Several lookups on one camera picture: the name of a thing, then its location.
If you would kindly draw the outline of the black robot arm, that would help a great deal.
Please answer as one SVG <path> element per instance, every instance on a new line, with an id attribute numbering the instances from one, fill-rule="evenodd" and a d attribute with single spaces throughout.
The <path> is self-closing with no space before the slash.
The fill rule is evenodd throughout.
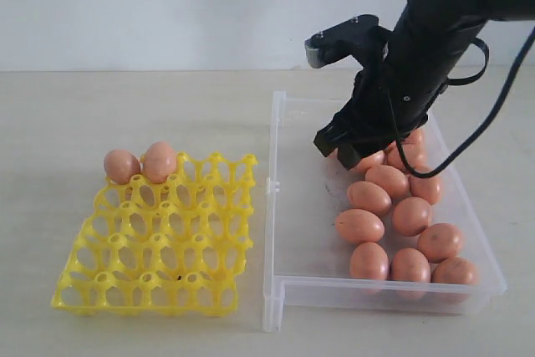
<path id="1" fill-rule="evenodd" d="M 316 33 L 305 43 L 310 66 L 353 57 L 362 69 L 314 145 L 350 169 L 399 144 L 426 123 L 440 94 L 461 84 L 450 72 L 470 46 L 486 48 L 478 35 L 487 23 L 533 17 L 534 0 L 407 0 L 391 30 L 363 14 Z"/>

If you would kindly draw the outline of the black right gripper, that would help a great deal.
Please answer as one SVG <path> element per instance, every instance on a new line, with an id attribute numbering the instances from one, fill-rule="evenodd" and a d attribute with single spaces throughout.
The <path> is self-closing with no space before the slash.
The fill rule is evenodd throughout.
<path id="1" fill-rule="evenodd" d="M 422 126 L 431 102 L 427 59 L 391 52 L 386 59 L 359 54 L 357 60 L 363 69 L 354 79 L 351 98 L 313 139 L 324 157 L 338 149 L 338 161 L 346 170 L 396 135 L 407 136 Z"/>

